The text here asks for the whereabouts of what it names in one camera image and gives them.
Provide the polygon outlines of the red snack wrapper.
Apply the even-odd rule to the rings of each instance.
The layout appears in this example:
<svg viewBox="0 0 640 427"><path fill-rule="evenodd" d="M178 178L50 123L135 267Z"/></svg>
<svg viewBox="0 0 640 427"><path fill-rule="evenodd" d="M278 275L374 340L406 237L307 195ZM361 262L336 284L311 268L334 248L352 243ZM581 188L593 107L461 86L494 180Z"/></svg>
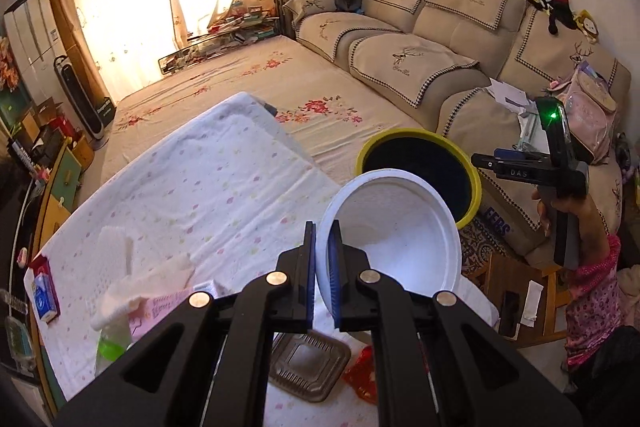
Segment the red snack wrapper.
<svg viewBox="0 0 640 427"><path fill-rule="evenodd" d="M360 400L373 405L378 404L374 353L371 346L366 346L360 351L357 360L345 369L342 380L352 388Z"/></svg>

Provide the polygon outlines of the white plastic bowl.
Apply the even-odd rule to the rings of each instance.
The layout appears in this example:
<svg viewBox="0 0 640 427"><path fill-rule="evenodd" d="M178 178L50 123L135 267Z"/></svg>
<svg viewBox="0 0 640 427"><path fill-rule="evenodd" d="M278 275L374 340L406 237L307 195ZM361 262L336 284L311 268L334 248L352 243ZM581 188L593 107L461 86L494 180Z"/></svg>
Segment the white plastic bowl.
<svg viewBox="0 0 640 427"><path fill-rule="evenodd" d="M454 291L461 277L461 245L452 213L434 187L415 174L378 169L347 182L317 225L316 274L332 310L329 240L334 222L342 241L364 251L372 269L407 291L431 297Z"/></svg>

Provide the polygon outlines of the yellow rimmed trash bin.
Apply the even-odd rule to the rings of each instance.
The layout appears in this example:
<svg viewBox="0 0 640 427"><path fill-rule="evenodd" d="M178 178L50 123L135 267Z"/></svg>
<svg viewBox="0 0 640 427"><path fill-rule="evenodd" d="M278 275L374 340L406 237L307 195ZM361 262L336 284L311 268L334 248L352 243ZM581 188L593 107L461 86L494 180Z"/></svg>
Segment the yellow rimmed trash bin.
<svg viewBox="0 0 640 427"><path fill-rule="evenodd" d="M380 169L405 170L434 187L459 230L480 209L480 174L460 147L437 133L399 128L372 136L358 154L355 174Z"/></svg>

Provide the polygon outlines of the pink backpack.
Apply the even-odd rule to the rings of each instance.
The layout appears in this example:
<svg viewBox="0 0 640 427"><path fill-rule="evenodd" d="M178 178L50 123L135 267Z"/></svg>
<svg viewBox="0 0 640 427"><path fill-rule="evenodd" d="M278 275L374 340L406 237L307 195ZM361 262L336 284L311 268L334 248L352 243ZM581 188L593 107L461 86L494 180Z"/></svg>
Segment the pink backpack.
<svg viewBox="0 0 640 427"><path fill-rule="evenodd" d="M580 144L581 157L598 165L608 156L617 117L617 103L608 86L587 61L566 78L550 83L548 92L564 105L568 127Z"/></svg>

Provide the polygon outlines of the pink milk carton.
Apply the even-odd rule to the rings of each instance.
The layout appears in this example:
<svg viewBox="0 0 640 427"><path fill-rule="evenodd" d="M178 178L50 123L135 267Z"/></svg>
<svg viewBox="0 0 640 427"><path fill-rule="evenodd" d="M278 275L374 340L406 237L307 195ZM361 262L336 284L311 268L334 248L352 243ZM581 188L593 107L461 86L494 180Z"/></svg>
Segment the pink milk carton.
<svg viewBox="0 0 640 427"><path fill-rule="evenodd" d="M191 289L183 289L165 296L146 299L128 315L131 340L140 340L165 317L191 295Z"/></svg>

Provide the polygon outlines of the green capped bottle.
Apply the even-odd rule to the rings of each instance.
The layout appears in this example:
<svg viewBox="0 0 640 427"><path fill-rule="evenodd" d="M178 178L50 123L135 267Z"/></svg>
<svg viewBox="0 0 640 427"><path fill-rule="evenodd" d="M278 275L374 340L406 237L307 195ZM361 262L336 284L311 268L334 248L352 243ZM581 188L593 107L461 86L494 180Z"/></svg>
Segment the green capped bottle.
<svg viewBox="0 0 640 427"><path fill-rule="evenodd" d="M126 317L105 326L100 332L96 348L94 373L96 375L103 373L127 351L130 343L131 334Z"/></svg>

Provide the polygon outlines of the brown plastic food tray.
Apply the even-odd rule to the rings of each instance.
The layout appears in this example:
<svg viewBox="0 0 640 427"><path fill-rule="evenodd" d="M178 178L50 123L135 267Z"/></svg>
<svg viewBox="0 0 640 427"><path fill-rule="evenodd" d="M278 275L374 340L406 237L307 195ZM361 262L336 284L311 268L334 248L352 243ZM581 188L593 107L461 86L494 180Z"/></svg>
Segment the brown plastic food tray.
<svg viewBox="0 0 640 427"><path fill-rule="evenodd" d="M352 351L316 331L279 333L273 339L269 382L310 403L324 401L341 378Z"/></svg>

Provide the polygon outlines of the wooden stool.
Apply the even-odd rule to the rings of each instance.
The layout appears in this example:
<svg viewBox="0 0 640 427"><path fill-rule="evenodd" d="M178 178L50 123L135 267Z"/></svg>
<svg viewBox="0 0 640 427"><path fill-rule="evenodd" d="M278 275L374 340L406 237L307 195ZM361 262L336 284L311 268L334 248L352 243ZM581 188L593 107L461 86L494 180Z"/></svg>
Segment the wooden stool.
<svg viewBox="0 0 640 427"><path fill-rule="evenodd" d="M491 255L484 267L468 277L498 308L506 326L503 336L517 348L528 348L566 337L564 312L570 303L565 270L542 270L512 258Z"/></svg>

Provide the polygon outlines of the beige sectional sofa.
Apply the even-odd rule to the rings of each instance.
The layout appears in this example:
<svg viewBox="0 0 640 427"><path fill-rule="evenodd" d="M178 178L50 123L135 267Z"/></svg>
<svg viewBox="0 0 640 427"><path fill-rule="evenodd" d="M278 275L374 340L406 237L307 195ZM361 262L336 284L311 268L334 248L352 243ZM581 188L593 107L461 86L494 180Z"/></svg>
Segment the beige sectional sofa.
<svg viewBox="0 0 640 427"><path fill-rule="evenodd" d="M491 95L493 81L543 95L582 63L594 68L618 104L631 75L600 44L548 18L526 0L290 0L297 41L363 82L427 130L465 153L518 143L518 116Z"/></svg>

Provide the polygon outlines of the white spotted tablecloth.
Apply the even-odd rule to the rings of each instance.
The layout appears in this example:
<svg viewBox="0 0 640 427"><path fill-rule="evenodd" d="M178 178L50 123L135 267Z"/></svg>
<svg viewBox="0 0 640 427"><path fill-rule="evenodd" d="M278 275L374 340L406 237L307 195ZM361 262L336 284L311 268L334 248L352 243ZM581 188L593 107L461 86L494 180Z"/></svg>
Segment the white spotted tablecloth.
<svg viewBox="0 0 640 427"><path fill-rule="evenodd" d="M318 225L337 184L262 104L227 98L153 145L79 206L42 247L60 315L41 323L62 394L95 379L105 323L145 298L207 285L218 297L274 269ZM461 273L486 323L497 308Z"/></svg>

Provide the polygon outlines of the blue tissue pack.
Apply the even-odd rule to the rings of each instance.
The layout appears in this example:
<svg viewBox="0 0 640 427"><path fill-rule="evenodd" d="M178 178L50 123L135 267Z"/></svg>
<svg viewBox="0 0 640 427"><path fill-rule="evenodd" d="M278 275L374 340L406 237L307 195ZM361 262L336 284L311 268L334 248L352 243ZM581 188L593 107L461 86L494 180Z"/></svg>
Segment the blue tissue pack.
<svg viewBox="0 0 640 427"><path fill-rule="evenodd" d="M34 281L32 292L34 293L35 308L38 319L49 324L60 315L60 305L54 287L49 259L38 255L30 262Z"/></svg>

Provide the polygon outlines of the floral bed mattress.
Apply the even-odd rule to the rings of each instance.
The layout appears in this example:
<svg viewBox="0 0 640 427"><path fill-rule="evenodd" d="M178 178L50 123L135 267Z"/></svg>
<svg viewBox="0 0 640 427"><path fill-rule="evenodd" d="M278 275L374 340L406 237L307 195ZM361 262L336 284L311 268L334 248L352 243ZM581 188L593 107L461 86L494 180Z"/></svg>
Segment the floral bed mattress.
<svg viewBox="0 0 640 427"><path fill-rule="evenodd" d="M158 80L117 105L101 179L238 92L273 106L277 121L337 183L355 172L363 145L417 123L381 95L301 44L274 37Z"/></svg>

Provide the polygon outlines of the black tower fan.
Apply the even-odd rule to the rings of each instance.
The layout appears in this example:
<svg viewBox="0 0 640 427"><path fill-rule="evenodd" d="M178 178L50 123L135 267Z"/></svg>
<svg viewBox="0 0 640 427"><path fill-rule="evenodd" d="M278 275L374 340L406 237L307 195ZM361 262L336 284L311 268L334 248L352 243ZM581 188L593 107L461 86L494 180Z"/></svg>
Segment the black tower fan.
<svg viewBox="0 0 640 427"><path fill-rule="evenodd" d="M87 92L76 75L70 58L66 55L55 57L53 66L58 75L58 81L72 103L81 124L93 140L100 141L104 137L104 124L93 106Z"/></svg>

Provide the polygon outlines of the white tall cabinet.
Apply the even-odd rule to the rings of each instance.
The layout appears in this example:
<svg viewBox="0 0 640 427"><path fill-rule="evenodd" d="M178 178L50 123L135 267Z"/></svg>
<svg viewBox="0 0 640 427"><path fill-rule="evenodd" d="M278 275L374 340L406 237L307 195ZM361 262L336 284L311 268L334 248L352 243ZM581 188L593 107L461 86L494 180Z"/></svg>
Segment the white tall cabinet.
<svg viewBox="0 0 640 427"><path fill-rule="evenodd" d="M17 68L36 105L47 98L66 103L54 61L66 55L50 0L17 0L3 14Z"/></svg>

